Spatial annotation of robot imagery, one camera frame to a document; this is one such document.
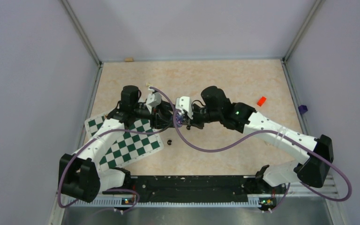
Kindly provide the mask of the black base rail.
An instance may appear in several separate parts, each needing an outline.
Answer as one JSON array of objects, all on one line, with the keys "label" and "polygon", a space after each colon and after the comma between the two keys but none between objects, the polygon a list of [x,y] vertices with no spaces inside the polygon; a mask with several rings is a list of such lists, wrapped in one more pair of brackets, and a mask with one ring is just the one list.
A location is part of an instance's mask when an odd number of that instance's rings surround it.
[{"label": "black base rail", "polygon": [[271,187],[253,175],[132,176],[122,187],[104,195],[123,196],[122,203],[137,206],[250,206],[274,207],[286,185]]}]

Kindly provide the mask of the purple small object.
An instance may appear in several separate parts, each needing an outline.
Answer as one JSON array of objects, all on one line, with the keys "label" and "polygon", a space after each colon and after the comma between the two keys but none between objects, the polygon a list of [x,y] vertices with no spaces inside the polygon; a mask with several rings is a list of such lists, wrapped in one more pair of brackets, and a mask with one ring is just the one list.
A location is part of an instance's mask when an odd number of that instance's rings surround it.
[{"label": "purple small object", "polygon": [[303,115],[308,111],[308,107],[306,105],[300,105],[298,106],[298,110],[300,115]]}]

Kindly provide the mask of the green white chessboard mat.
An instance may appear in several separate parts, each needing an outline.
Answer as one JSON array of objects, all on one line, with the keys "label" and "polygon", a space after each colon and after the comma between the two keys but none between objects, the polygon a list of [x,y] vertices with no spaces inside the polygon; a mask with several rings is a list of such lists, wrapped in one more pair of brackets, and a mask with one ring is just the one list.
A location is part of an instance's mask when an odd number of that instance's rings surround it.
[{"label": "green white chessboard mat", "polygon": [[117,139],[100,160],[103,171],[123,168],[164,148],[159,134],[148,134],[155,131],[150,127],[149,120],[137,119],[129,129],[143,134],[125,133]]}]

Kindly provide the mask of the red block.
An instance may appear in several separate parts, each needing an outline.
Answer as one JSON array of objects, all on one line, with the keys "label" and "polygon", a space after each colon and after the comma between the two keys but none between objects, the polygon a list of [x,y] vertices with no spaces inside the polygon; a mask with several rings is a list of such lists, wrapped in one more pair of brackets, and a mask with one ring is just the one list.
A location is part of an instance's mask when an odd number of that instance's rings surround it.
[{"label": "red block", "polygon": [[258,106],[263,106],[263,104],[266,102],[267,98],[265,96],[262,96],[258,101],[257,101],[257,105]]}]

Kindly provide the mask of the lavender earbud charging case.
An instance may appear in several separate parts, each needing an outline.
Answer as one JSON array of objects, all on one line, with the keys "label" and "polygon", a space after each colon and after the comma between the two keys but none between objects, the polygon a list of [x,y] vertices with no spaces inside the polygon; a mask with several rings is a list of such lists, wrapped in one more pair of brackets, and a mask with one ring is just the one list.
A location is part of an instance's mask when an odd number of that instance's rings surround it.
[{"label": "lavender earbud charging case", "polygon": [[178,127],[182,127],[183,125],[186,124],[187,122],[187,115],[186,114],[182,114],[182,113],[178,113],[175,116],[175,120],[176,120],[176,125]]}]

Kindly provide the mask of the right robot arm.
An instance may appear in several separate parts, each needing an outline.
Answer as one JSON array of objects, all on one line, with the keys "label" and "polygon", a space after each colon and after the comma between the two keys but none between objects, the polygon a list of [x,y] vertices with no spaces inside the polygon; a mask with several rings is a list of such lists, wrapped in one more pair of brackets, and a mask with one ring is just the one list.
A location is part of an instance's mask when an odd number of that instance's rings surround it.
[{"label": "right robot arm", "polygon": [[257,174],[256,187],[269,193],[283,183],[302,182],[310,187],[324,185],[333,162],[332,139],[326,135],[313,137],[293,131],[265,117],[245,103],[232,103],[224,91],[209,86],[201,92],[203,106],[189,97],[176,100],[176,109],[186,113],[190,126],[202,129],[204,124],[219,122],[225,128],[259,138],[291,155],[294,160],[280,165],[266,165]]}]

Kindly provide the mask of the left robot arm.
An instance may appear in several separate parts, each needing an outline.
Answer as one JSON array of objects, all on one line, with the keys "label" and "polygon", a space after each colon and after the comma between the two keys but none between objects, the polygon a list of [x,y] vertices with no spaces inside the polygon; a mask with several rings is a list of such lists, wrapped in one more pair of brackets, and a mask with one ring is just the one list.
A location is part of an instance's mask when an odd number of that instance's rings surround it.
[{"label": "left robot arm", "polygon": [[58,198],[68,195],[76,200],[92,202],[100,192],[116,189],[125,194],[132,182],[129,172],[116,165],[103,169],[101,159],[125,134],[156,135],[168,128],[177,128],[173,101],[157,88],[140,101],[141,90],[134,85],[123,87],[120,101],[111,110],[102,126],[73,154],[64,154],[59,162]]}]

